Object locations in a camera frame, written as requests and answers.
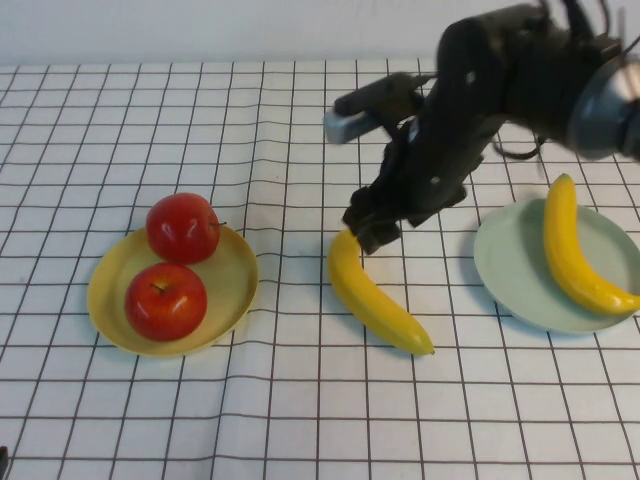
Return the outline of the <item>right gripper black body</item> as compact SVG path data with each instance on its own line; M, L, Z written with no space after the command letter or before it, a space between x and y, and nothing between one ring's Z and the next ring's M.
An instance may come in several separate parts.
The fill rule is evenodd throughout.
M495 117L425 107L401 132L402 142L385 150L369 187L375 226L399 220L418 225L452 202L494 137Z

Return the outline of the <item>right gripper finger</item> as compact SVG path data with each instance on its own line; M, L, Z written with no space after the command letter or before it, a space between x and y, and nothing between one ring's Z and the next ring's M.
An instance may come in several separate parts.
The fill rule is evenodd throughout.
M342 222L352 234L362 234L372 225L374 210L369 187L361 187L350 198Z
M400 219L367 215L359 224L358 242L365 254L374 254L380 248L401 237Z

